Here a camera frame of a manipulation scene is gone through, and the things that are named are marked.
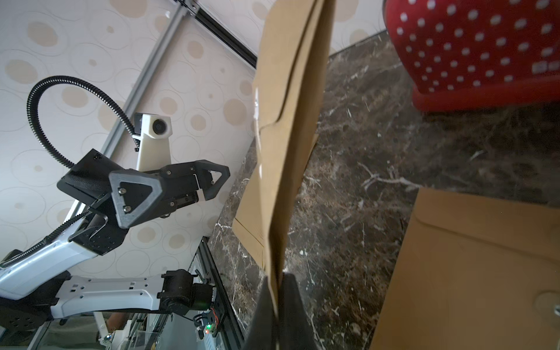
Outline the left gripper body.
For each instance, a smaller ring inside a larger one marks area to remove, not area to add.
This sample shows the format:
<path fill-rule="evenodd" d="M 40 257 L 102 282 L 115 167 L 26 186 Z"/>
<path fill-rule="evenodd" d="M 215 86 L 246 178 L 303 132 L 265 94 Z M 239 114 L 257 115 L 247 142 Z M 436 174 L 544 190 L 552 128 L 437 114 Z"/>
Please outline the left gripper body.
<path fill-rule="evenodd" d="M 85 219 L 69 241 L 105 255 L 124 242 L 132 227 L 196 203 L 200 170 L 199 161 L 146 172 L 124 169 L 91 150 L 57 184 L 86 205 Z"/>

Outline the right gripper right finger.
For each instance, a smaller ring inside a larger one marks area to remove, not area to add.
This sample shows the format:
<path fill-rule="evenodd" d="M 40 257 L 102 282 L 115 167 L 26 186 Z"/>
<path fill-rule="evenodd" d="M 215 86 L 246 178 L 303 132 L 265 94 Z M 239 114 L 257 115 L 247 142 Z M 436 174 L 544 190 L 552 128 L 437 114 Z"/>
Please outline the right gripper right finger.
<path fill-rule="evenodd" d="M 317 349 L 313 328 L 303 306 L 297 280 L 284 274 L 279 292 L 279 348 Z"/>

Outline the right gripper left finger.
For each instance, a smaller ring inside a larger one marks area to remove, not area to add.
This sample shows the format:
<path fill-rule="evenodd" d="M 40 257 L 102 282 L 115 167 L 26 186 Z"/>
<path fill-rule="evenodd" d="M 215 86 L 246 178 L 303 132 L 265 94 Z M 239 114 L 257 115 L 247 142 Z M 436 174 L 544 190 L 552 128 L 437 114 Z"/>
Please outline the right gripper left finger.
<path fill-rule="evenodd" d="M 244 349 L 248 350 L 279 348 L 277 315 L 274 312 L 268 277 L 265 277 L 262 282 L 252 323 L 244 340 Z"/>

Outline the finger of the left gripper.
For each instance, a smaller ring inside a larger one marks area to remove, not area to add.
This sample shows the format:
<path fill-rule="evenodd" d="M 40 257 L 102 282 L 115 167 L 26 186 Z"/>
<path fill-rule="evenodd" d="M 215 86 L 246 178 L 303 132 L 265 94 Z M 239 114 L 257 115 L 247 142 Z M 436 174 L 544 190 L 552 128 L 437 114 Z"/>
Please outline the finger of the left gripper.
<path fill-rule="evenodd" d="M 112 200 L 122 229 L 140 225 L 162 214 L 158 209 L 164 195 L 162 179 L 133 169 L 109 174 Z"/>
<path fill-rule="evenodd" d="M 208 160 L 176 163 L 163 168 L 166 193 L 173 198 L 194 199 L 201 191 L 204 201 L 211 201 L 230 177 L 227 166 Z"/>

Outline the brown file envelope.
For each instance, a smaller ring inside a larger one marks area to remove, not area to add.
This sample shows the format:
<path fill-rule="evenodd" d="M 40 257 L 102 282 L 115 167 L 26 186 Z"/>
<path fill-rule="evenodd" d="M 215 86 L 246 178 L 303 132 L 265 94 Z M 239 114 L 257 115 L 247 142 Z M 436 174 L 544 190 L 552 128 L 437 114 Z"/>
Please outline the brown file envelope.
<path fill-rule="evenodd" d="M 275 314 L 284 254 L 326 79 L 335 1 L 276 1 L 258 53 L 255 126 L 265 272 Z"/>
<path fill-rule="evenodd" d="M 256 164 L 257 153 L 255 145 L 252 144 L 245 161 L 245 166 L 252 169 L 252 173 L 244 179 L 246 187 L 232 229 L 256 264 L 265 271 L 265 234 L 262 232 L 259 176 L 255 171 Z"/>
<path fill-rule="evenodd" d="M 422 189 L 372 349 L 558 349 L 559 210 Z"/>

